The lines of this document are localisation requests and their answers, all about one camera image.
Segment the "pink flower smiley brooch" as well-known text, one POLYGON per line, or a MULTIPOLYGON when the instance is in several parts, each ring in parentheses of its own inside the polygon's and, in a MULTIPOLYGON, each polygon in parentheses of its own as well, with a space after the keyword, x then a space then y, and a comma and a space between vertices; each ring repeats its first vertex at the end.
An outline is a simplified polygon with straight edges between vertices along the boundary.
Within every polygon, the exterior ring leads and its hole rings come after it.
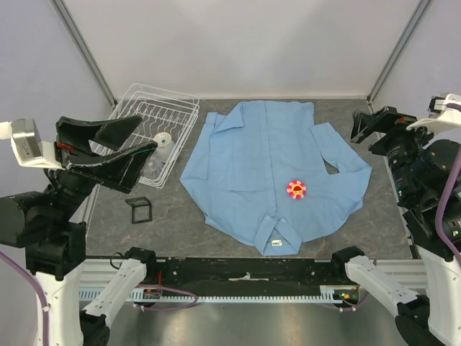
POLYGON ((293 180, 287 185, 286 192, 293 200, 301 200, 307 194, 307 187, 300 180, 293 180))

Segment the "light blue button shirt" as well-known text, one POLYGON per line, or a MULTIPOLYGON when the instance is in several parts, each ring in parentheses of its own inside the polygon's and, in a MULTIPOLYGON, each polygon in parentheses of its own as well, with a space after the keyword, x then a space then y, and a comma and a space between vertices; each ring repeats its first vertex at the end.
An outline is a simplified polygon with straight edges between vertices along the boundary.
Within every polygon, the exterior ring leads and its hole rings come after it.
POLYGON ((180 181, 207 225, 264 256, 287 256, 362 208, 371 166, 310 102, 249 101, 211 112, 180 181), (307 187, 293 200, 287 185, 307 187))

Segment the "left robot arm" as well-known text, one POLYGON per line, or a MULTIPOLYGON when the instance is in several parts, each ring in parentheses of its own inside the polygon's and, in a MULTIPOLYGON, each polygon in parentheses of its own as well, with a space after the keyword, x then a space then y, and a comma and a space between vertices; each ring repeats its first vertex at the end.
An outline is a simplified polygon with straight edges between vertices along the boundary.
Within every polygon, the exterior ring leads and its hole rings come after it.
POLYGON ((1 199, 1 243, 25 250, 21 274, 37 294, 37 345, 106 345, 128 296, 158 275, 156 255, 133 247, 113 279, 84 308, 79 287, 86 259, 85 222, 71 219, 97 185, 129 193, 156 143, 125 147, 141 117, 87 122, 62 117, 54 142, 42 141, 31 119, 1 124, 22 167, 42 169, 48 186, 1 199))

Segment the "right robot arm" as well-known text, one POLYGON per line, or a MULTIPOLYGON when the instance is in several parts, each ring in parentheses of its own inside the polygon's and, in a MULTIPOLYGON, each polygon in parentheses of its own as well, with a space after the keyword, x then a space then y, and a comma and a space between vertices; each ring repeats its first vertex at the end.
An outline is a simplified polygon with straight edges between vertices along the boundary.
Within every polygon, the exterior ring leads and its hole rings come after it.
POLYGON ((384 107, 355 112, 351 132, 353 143, 381 134, 368 149, 388 160, 398 205, 426 270, 426 294, 401 285, 356 247, 335 252, 329 267, 335 282, 352 281, 379 301, 408 345, 460 343, 460 145, 436 139, 436 123, 384 107))

